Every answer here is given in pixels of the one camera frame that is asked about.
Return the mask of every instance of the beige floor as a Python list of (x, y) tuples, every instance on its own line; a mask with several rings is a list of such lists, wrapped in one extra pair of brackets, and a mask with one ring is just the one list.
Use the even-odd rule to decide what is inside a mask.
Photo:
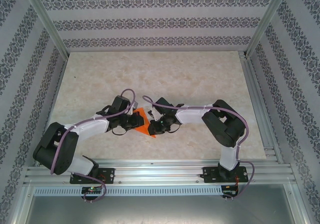
[[(146, 109), (150, 105), (142, 95), (154, 101), (164, 97), (173, 105), (225, 100), (250, 128), (240, 158), (266, 158), (236, 51), (73, 52), (50, 121), (70, 124), (90, 118), (126, 88), (135, 90), (139, 106)], [(186, 124), (156, 138), (134, 130), (124, 136), (102, 133), (78, 143), (76, 153), (122, 160), (219, 159), (220, 144), (205, 124)]]

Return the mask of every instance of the aluminum frame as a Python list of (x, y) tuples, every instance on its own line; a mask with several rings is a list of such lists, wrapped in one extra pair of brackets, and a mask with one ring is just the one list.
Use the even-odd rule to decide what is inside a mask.
[(255, 51), (255, 48), (260, 41), (262, 35), (264, 34), (268, 24), (270, 23), (272, 17), (274, 16), (278, 6), (280, 5), (282, 0), (271, 0), (270, 4), (268, 5), (261, 21), (258, 24), (246, 50), (246, 56), (250, 57), (252, 53)]
[(33, 8), (35, 9), (36, 13), (38, 14), (42, 24), (44, 25), (45, 29), (49, 33), (51, 39), (53, 40), (55, 46), (59, 50), (63, 60), (68, 60), (70, 53), (66, 45), (64, 44), (62, 38), (60, 37), (53, 21), (50, 19), (49, 14), (47, 13), (43, 3), (41, 0), (29, 0), (32, 4)]
[[(286, 193), (290, 209), (297, 224), (309, 224), (310, 219), (304, 206), (294, 172), (290, 164), (284, 164), (276, 138), (274, 136), (268, 113), (257, 80), (242, 51), (239, 58), (249, 90), (254, 113), (257, 118), (261, 139), (266, 154), (265, 160), (252, 160), (255, 166), (255, 175), (251, 185), (282, 184)], [(115, 168), (113, 187), (207, 187), (200, 177), (202, 168), (217, 166), (218, 160), (107, 160), (96, 159), (102, 168)], [(252, 168), (244, 164), (247, 173), (251, 175)], [(17, 206), (11, 219), (12, 224), (24, 224), (27, 221), (32, 199), (37, 188), (68, 189), (88, 185), (71, 185), (70, 174), (50, 175), (43, 166), (30, 166), (27, 169)], [(211, 186), (220, 186), (233, 183), (211, 183)]]

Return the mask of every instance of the enclosure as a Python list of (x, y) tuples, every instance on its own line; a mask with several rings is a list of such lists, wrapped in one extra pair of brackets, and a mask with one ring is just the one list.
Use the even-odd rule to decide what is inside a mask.
[[(0, 0), (0, 222), (320, 223), (319, 28), (320, 0)], [(125, 88), (145, 110), (142, 95), (242, 114), (245, 193), (204, 182), (221, 146), (194, 123), (78, 144), (115, 170), (97, 203), (33, 159), (49, 124)]]

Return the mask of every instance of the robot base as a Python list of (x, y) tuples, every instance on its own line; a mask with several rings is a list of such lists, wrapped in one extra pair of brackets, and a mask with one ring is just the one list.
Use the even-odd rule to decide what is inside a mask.
[(200, 177), (204, 183), (235, 183), (236, 178), (239, 183), (247, 183), (249, 180), (246, 167), (239, 166), (239, 163), (233, 170), (227, 170), (218, 164), (218, 166), (205, 166), (202, 171)]
[[(99, 179), (105, 184), (113, 184), (115, 179), (115, 169), (99, 168), (97, 176), (95, 176), (94, 178)], [(76, 174), (71, 174), (70, 184), (100, 184), (100, 183)]]

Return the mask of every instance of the orange cloth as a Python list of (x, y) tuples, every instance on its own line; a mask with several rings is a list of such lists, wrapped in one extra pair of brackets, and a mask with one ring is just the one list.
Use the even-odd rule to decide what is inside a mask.
[(135, 128), (134, 130), (150, 136), (150, 135), (149, 135), (149, 132), (148, 132), (148, 127), (149, 127), (149, 124), (150, 124), (150, 123), (149, 123), (149, 121), (148, 121), (148, 118), (147, 118), (147, 115), (146, 115), (146, 113), (145, 113), (144, 108), (143, 108), (143, 107), (140, 107), (140, 108), (138, 108), (138, 109), (136, 109), (136, 110), (133, 111), (133, 113), (136, 113), (136, 112), (139, 112), (140, 116), (143, 117), (144, 125), (139, 126), (139, 127)]

